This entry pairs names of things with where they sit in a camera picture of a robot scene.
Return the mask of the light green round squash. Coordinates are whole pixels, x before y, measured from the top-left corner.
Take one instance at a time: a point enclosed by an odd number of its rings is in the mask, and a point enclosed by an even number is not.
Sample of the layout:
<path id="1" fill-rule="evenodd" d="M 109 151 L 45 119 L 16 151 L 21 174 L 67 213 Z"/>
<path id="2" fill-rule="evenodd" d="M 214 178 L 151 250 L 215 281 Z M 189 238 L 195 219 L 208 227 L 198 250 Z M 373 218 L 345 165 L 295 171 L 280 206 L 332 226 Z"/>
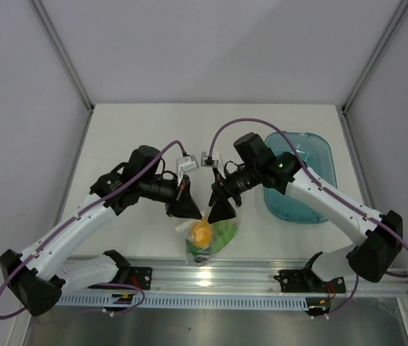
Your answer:
<path id="1" fill-rule="evenodd" d="M 212 252 L 214 254 L 219 253 L 224 249 L 230 241 L 235 237 L 238 231 L 238 224 L 231 220 L 219 221 L 213 224 L 213 242 Z"/>

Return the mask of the yellow lemon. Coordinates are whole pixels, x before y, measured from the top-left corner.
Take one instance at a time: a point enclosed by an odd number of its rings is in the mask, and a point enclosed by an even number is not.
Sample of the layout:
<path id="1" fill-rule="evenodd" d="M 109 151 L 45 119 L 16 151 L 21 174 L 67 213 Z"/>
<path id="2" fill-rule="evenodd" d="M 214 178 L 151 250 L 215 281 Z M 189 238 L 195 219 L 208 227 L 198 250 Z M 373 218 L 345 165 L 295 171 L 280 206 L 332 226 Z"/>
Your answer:
<path id="1" fill-rule="evenodd" d="M 191 241 L 197 247 L 209 247 L 212 240 L 213 227 L 208 223 L 207 218 L 203 218 L 192 227 Z"/>

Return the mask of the clear zip top bag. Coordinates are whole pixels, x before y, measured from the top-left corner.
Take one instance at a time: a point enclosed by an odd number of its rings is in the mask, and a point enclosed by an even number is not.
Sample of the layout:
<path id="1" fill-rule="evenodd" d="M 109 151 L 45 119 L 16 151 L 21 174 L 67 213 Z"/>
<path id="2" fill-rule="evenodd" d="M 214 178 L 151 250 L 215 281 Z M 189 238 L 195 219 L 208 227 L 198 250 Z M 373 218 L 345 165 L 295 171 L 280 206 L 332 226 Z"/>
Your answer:
<path id="1" fill-rule="evenodd" d="M 185 257 L 191 265 L 203 265 L 218 256 L 239 232 L 240 221 L 230 218 L 215 223 L 208 222 L 208 215 L 200 220 L 187 219 L 175 228 L 185 242 Z"/>

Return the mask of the green bell pepper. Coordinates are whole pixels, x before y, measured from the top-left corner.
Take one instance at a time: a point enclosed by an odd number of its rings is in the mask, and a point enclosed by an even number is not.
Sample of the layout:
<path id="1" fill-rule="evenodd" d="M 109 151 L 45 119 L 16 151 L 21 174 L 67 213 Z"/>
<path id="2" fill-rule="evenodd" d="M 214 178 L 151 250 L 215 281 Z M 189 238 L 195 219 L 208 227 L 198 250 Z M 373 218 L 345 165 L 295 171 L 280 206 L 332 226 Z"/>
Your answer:
<path id="1" fill-rule="evenodd" d="M 212 255 L 210 247 L 205 248 L 197 247 L 188 239 L 185 241 L 185 245 L 187 253 L 191 254 L 193 257 L 209 257 Z"/>

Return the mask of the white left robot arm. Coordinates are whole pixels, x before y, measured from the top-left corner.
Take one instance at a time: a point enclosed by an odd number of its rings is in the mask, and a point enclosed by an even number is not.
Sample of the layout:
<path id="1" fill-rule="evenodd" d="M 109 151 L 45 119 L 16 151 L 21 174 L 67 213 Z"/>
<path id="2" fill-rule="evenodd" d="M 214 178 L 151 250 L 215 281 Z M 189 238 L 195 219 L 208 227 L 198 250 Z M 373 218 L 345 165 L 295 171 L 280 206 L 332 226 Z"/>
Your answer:
<path id="1" fill-rule="evenodd" d="M 100 176 L 72 214 L 46 235 L 20 252 L 6 250 L 0 256 L 4 284 L 31 316 L 51 310 L 61 299 L 84 288 L 120 288 L 143 292 L 127 259 L 115 250 L 68 265 L 66 260 L 94 232 L 117 218 L 141 198 L 164 204 L 166 215 L 199 220 L 199 207 L 190 192 L 189 172 L 198 169 L 186 151 L 176 160 L 169 179 L 158 172 L 164 151 L 142 145 L 127 162 Z"/>

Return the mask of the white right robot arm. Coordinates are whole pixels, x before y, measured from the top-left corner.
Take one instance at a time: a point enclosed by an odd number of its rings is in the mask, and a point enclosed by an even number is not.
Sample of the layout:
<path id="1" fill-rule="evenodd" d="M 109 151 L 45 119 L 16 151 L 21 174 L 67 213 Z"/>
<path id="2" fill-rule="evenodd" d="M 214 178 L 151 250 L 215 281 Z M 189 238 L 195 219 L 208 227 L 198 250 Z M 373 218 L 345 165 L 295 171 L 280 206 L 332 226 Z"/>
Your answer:
<path id="1" fill-rule="evenodd" d="M 309 290 L 320 290 L 330 280 L 352 274 L 377 283 L 387 273 L 402 249 L 403 222 L 398 213 L 382 214 L 361 206 L 324 181 L 294 154 L 274 155 L 256 133 L 239 138 L 234 148 L 243 164 L 232 173 L 213 170 L 215 182 L 209 201 L 209 223 L 235 218 L 242 193 L 262 185 L 313 208 L 352 242 L 333 252 L 318 252 L 306 263 L 302 281 Z"/>

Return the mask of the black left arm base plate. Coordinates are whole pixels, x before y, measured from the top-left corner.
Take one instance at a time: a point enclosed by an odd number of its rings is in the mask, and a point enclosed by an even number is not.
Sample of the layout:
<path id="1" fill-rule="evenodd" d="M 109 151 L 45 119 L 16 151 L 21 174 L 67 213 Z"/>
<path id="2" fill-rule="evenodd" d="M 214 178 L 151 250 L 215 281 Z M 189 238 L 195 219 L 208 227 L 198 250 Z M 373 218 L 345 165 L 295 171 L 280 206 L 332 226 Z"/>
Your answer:
<path id="1" fill-rule="evenodd" d="M 152 267 L 129 267 L 122 269 L 116 283 L 134 285 L 142 290 L 150 290 L 153 279 Z"/>

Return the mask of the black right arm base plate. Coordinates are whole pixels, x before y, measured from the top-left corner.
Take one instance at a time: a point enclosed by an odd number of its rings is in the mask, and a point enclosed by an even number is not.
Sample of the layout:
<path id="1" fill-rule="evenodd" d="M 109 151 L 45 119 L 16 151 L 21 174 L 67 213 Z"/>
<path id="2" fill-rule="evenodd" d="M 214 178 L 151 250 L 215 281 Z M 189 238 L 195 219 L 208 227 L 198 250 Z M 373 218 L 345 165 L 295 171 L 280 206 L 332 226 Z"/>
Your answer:
<path id="1" fill-rule="evenodd" d="M 310 270 L 279 270 L 273 276 L 283 293 L 345 293 L 343 277 L 330 281 L 319 279 Z"/>

